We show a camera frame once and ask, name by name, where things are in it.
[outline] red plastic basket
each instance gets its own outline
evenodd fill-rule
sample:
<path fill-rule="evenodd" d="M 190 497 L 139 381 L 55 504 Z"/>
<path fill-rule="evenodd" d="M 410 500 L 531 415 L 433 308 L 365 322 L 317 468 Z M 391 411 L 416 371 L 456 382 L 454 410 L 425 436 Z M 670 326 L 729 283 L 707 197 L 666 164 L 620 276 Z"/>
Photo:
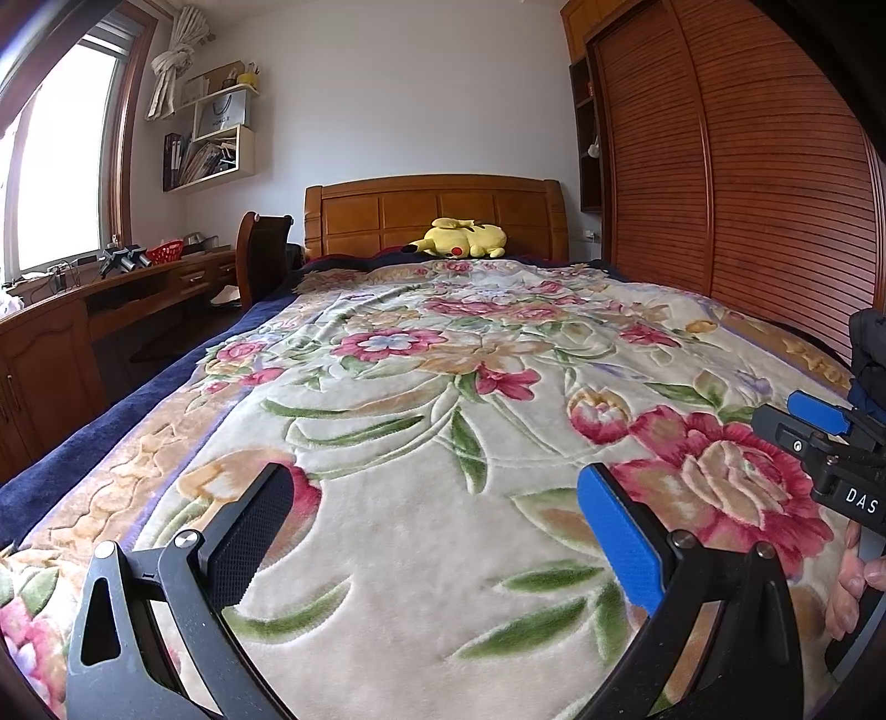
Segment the red plastic basket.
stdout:
<path fill-rule="evenodd" d="M 145 251 L 144 254 L 146 254 L 148 259 L 155 265 L 162 265 L 164 262 L 181 260 L 183 249 L 184 240 L 170 240 L 163 245 Z"/>

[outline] metal screw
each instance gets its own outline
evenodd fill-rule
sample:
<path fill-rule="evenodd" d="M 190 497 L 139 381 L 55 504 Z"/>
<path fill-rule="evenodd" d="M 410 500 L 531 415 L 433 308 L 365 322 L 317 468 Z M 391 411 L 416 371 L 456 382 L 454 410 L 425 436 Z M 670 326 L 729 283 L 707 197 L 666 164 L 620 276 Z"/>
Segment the metal screw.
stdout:
<path fill-rule="evenodd" d="M 775 557 L 775 548 L 769 543 L 757 543 L 757 555 L 763 560 L 771 560 Z"/>
<path fill-rule="evenodd" d="M 103 543 L 99 543 L 96 548 L 96 557 L 100 560 L 104 560 L 105 558 L 110 558 L 113 555 L 114 550 L 117 545 L 112 543 L 110 540 L 105 540 Z"/>
<path fill-rule="evenodd" d="M 183 533 L 175 536 L 175 547 L 184 550 L 191 547 L 197 542 L 199 535 L 194 530 L 185 530 Z"/>
<path fill-rule="evenodd" d="M 674 543 L 681 550 L 691 550 L 696 545 L 698 545 L 698 540 L 696 539 L 696 536 L 694 536 L 688 530 L 674 530 L 671 533 L 671 542 Z"/>

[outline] drawer handle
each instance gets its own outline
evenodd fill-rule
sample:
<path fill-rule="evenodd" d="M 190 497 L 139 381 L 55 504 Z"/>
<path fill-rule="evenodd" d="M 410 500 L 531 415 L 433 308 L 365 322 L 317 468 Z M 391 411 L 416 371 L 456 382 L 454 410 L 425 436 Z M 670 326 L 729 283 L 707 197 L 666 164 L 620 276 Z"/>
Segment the drawer handle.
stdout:
<path fill-rule="evenodd" d="M 6 383 L 9 385 L 9 394 L 12 395 L 12 402 L 15 404 L 15 411 L 21 412 L 21 404 L 19 403 L 19 397 L 15 394 L 15 384 L 12 382 L 12 376 L 6 376 Z"/>

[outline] wooden chair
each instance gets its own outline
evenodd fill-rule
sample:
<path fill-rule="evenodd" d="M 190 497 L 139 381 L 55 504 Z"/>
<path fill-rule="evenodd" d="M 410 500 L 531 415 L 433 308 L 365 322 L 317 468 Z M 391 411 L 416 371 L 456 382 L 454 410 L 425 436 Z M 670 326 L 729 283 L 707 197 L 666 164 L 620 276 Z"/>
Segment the wooden chair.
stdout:
<path fill-rule="evenodd" d="M 237 284 L 244 310 L 268 297 L 289 274 L 293 263 L 286 259 L 286 239 L 294 222 L 291 215 L 244 215 L 237 234 Z"/>

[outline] human hand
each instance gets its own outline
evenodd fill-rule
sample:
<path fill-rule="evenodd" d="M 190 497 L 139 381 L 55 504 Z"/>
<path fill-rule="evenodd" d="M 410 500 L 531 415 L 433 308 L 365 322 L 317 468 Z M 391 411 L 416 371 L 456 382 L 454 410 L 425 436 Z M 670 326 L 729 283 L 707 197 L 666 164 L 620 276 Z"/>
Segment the human hand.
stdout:
<path fill-rule="evenodd" d="M 855 630 L 859 622 L 859 599 L 867 585 L 886 591 L 886 557 L 863 562 L 859 558 L 860 537 L 861 526 L 850 521 L 840 573 L 825 611 L 825 626 L 834 640 L 842 640 L 847 632 Z"/>

